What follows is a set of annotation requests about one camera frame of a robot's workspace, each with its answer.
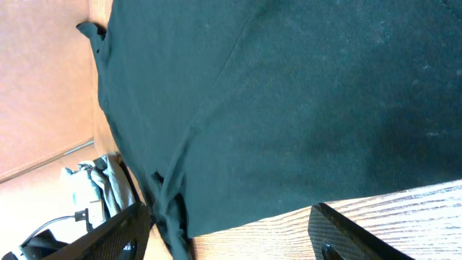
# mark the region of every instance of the wood grain surface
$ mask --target wood grain surface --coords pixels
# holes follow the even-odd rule
[[[90,0],[91,20],[106,26],[111,4]],[[102,137],[100,147],[109,152],[113,140],[104,123],[96,131]],[[462,180],[328,204],[415,259],[462,259]],[[306,207],[194,238],[197,259],[314,259],[309,216]],[[144,258],[172,258],[155,226]]]
[[[87,0],[0,1],[0,182],[92,138]]]

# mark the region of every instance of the wooden wall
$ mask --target wooden wall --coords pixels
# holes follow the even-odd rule
[[[0,182],[92,139],[88,0],[0,1]]]

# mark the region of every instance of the black plastic object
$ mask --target black plastic object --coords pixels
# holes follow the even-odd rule
[[[90,232],[93,230],[93,226],[90,223],[89,219],[89,214],[88,214],[88,209],[81,210],[79,212],[75,212],[75,222],[85,220],[85,225],[87,227],[87,232]]]
[[[146,251],[149,230],[148,210],[138,201],[44,259],[141,260]]]
[[[17,257],[12,252],[8,252],[1,258],[1,260],[17,260]]]
[[[26,259],[33,260],[43,259],[67,245],[67,243],[57,241],[53,233],[47,229],[38,235],[31,237],[31,239],[27,239],[27,242],[23,243],[20,246],[20,249],[22,255]]]
[[[317,260],[412,259],[324,203],[311,207],[308,234]]]

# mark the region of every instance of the gray cloth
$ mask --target gray cloth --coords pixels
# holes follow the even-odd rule
[[[92,180],[103,190],[103,198],[110,217],[126,209],[135,202],[127,177],[119,165],[117,154],[103,155],[101,160],[106,168],[98,165],[91,172]]]
[[[69,168],[61,169],[61,174],[72,192],[75,211],[88,208],[90,202],[104,199],[109,214],[104,216],[107,220],[135,202],[130,184],[119,162],[120,157],[116,153],[111,153],[94,161],[80,162],[76,171]]]

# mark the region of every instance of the wooden desk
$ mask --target wooden desk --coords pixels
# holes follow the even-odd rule
[[[112,0],[90,0],[90,21],[107,25],[111,4]],[[96,67],[93,74],[96,89]],[[97,151],[116,150],[97,101],[94,118]],[[462,259],[462,180],[328,204],[416,259]],[[195,238],[197,259],[314,259],[309,215],[306,207]],[[156,227],[145,259],[171,259]]]

